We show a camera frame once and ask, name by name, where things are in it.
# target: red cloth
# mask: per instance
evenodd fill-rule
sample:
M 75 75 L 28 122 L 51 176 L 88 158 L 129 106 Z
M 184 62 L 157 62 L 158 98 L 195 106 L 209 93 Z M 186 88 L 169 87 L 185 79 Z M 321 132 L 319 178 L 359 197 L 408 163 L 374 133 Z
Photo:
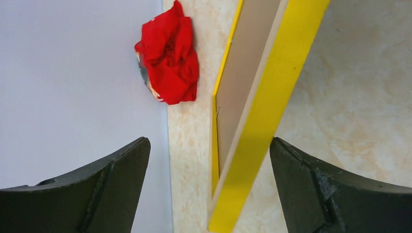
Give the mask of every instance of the red cloth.
M 196 100 L 199 62 L 191 19 L 179 1 L 142 26 L 135 50 L 143 54 L 152 87 L 167 104 Z

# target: yellow board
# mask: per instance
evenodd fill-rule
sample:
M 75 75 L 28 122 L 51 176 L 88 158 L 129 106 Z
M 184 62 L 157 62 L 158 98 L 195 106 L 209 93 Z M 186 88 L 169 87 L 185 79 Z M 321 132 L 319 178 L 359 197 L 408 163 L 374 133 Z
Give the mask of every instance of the yellow board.
M 230 50 L 230 45 L 232 43 L 233 35 L 235 34 L 236 25 L 238 24 L 239 15 L 240 15 L 242 6 L 243 6 L 243 0 L 240 0 L 239 4 L 238 4 L 238 7 L 237 7 L 237 10 L 236 10 L 236 13 L 235 13 L 235 18 L 233 19 L 232 28 L 230 29 L 229 39 L 227 40 L 226 48 L 225 48 L 224 53 L 223 53 L 222 63 L 221 63 L 220 69 L 219 69 L 218 77 L 217 77 L 216 84 L 215 84 L 215 89 L 213 91 L 213 96 L 212 96 L 212 115 L 211 115 L 211 123 L 210 123 L 210 125 L 211 125 L 211 130 L 210 130 L 210 134 L 211 134 L 210 156 L 211 156 L 211 173 L 212 173 L 212 175 L 211 175 L 211 182 L 212 182 L 211 196 L 213 196 L 214 193 L 215 193 L 216 186 L 218 185 L 218 181 L 219 181 L 219 177 L 220 177 L 220 173 L 219 173 L 219 152 L 218 152 L 218 133 L 217 133 L 217 122 L 216 122 L 216 115 L 217 115 L 216 94 L 218 92 L 219 83 L 220 83 L 220 80 L 222 78 L 224 65 L 226 64 L 227 56 L 228 56 L 229 50 Z
M 328 4 L 329 0 L 289 0 L 287 3 L 238 145 L 231 160 L 226 162 L 229 167 L 226 169 L 225 177 L 221 177 L 218 181 L 220 192 L 214 197 L 215 206 L 208 223 L 210 232 L 233 231 Z M 216 108 L 215 99 L 213 103 L 213 107 Z M 211 156 L 212 171 L 215 173 L 212 190 L 215 190 L 216 173 L 219 172 L 219 163 L 216 162 L 218 135 L 215 131 L 216 122 L 214 122 L 216 109 L 212 115 Z

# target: yellow wooden plank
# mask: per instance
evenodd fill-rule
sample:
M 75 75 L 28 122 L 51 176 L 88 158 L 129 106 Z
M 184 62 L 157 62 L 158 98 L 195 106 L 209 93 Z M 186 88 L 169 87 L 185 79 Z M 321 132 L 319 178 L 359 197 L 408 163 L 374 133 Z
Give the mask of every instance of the yellow wooden plank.
M 221 174 L 208 229 L 233 231 L 299 77 L 329 0 L 289 0 L 239 142 Z
M 216 186 L 218 184 L 219 177 L 220 177 L 218 133 L 217 133 L 217 122 L 216 122 L 216 118 L 217 118 L 216 94 L 217 94 L 217 91 L 218 91 L 218 88 L 219 88 L 220 80 L 222 78 L 224 65 L 226 64 L 227 56 L 229 54 L 230 45 L 232 43 L 232 38 L 233 38 L 233 35 L 235 34 L 236 25 L 238 24 L 239 15 L 241 13 L 242 6 L 243 6 L 243 1 L 244 0 L 239 0 L 238 7 L 236 9 L 235 17 L 233 19 L 232 27 L 231 27 L 230 32 L 229 32 L 229 38 L 227 40 L 226 48 L 225 48 L 224 53 L 223 53 L 221 66 L 220 66 L 220 69 L 219 69 L 218 77 L 216 79 L 215 89 L 213 91 L 213 96 L 212 96 L 212 113 L 211 113 L 211 122 L 210 122 L 210 125 L 211 125 L 211 129 L 210 129 L 210 134 L 211 134 L 210 157 L 211 157 L 211 182 L 212 182 L 212 184 L 211 184 L 211 196 L 213 196 L 214 193 L 215 193 Z
M 267 41 L 280 2 L 281 0 L 245 0 L 243 3 L 216 94 L 220 172 L 225 167 L 235 136 L 239 137 L 241 133 L 238 128 L 252 85 L 256 79 L 260 79 L 263 72 L 263 52 L 269 56 L 273 43 L 267 46 Z

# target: marble floor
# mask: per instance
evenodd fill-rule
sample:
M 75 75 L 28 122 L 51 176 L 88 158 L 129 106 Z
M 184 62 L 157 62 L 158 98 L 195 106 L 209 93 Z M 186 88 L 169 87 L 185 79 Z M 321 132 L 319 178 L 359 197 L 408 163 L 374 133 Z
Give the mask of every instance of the marble floor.
M 210 96 L 238 2 L 181 2 L 201 76 L 196 102 L 168 107 L 174 232 L 205 233 Z M 332 0 L 276 136 L 351 172 L 412 187 L 410 12 L 410 0 Z M 234 232 L 287 232 L 271 169 L 266 158 Z

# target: white wall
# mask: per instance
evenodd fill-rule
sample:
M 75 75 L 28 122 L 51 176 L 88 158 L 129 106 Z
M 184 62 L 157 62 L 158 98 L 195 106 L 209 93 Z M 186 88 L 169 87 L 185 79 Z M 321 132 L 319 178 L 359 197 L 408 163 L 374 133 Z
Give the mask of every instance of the white wall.
M 0 188 L 34 185 L 146 136 L 133 232 L 172 232 L 166 105 L 134 44 L 160 0 L 2 0 Z

